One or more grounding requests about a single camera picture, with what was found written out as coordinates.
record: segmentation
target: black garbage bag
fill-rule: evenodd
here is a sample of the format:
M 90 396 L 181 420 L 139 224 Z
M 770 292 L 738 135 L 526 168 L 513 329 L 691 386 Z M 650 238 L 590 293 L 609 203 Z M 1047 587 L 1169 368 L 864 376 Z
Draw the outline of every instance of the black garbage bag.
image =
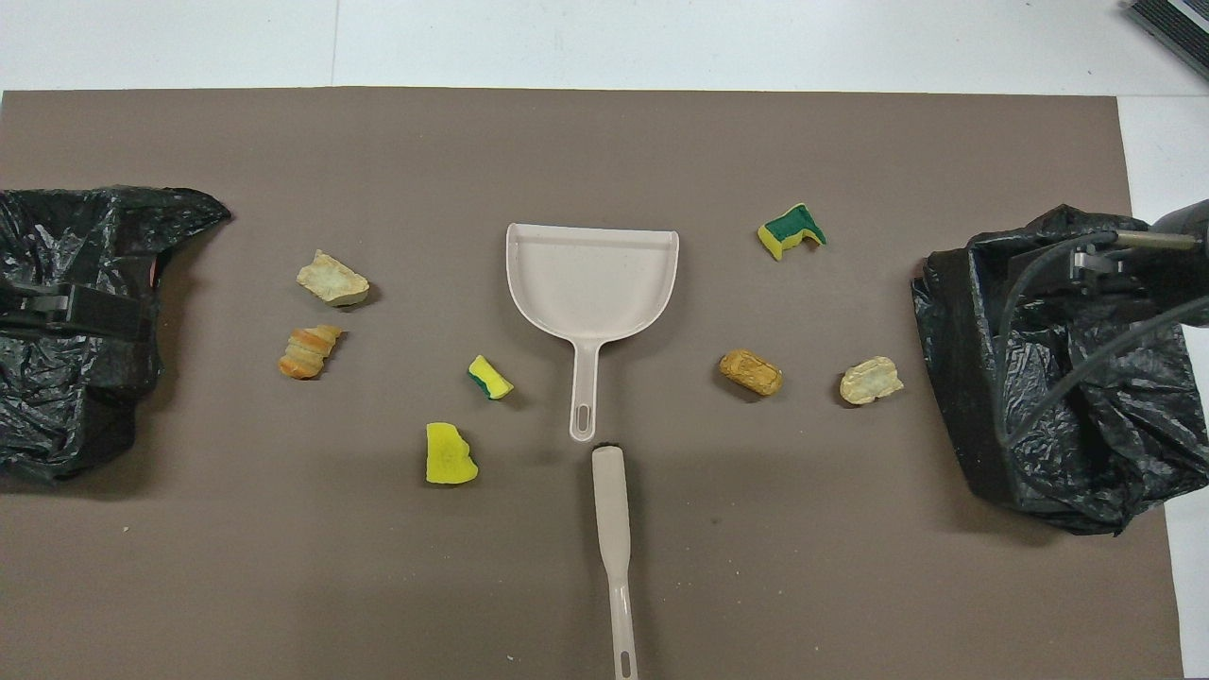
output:
M 160 275 L 230 217 L 191 189 L 0 192 L 0 473 L 58 482 L 134 443 Z
M 912 282 L 920 342 L 977 496 L 1072 534 L 1120 534 L 1155 505 L 1209 483 L 1204 414 L 1179 327 L 1209 321 L 1204 246 L 1121 249 L 1106 236 L 1187 231 L 1198 220 L 1203 237 L 1205 215 L 1209 201 L 1152 229 L 1062 206 L 1024 229 L 927 258 Z M 1092 253 L 1099 242 L 1106 257 L 1098 265 L 1120 261 L 1121 271 L 1076 281 L 1074 237 Z M 1046 252 L 1052 263 L 1022 282 L 1022 265 Z M 1024 294 L 1012 305 L 1014 290 Z

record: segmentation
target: dustpan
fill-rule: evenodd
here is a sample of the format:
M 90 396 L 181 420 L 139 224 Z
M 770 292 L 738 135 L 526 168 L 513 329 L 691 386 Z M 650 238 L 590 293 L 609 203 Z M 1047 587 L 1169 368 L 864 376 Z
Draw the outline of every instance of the dustpan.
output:
M 676 283 L 675 231 L 513 224 L 508 288 L 533 325 L 575 348 L 571 437 L 596 433 L 601 346 L 629 338 L 663 313 Z

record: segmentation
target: brown table surface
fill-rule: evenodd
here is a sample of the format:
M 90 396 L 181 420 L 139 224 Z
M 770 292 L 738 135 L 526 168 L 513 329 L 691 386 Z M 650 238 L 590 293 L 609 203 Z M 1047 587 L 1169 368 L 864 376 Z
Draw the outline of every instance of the brown table surface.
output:
M 1059 204 L 1128 213 L 1107 98 L 284 90 L 8 92 L 0 181 L 191 186 L 237 215 L 170 264 L 134 449 L 0 496 L 5 678 L 611 678 L 571 347 L 504 277 L 510 221 L 675 229 L 663 317 L 606 346 L 644 678 L 1180 674 L 1167 534 L 1074 537 L 973 499 L 908 280 Z M 805 201 L 829 243 L 754 229 Z M 374 296 L 294 283 L 323 248 Z M 293 327 L 347 329 L 319 380 Z M 716 374 L 750 347 L 785 387 Z M 486 355 L 517 385 L 490 403 Z M 860 409 L 838 375 L 893 358 Z M 481 467 L 423 480 L 424 423 Z

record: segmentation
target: white tile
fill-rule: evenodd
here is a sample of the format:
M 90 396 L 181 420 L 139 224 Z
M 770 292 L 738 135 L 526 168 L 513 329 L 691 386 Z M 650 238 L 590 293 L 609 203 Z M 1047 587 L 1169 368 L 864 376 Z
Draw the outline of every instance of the white tile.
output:
M 331 82 L 336 0 L 0 0 L 0 88 Z
M 1117 105 L 1134 217 L 1155 221 L 1209 198 L 1209 97 L 1122 97 Z M 1209 330 L 1185 327 L 1185 338 L 1209 413 Z M 1165 507 L 1184 674 L 1209 678 L 1209 489 Z
M 336 85 L 1205 94 L 1116 0 L 341 0 Z

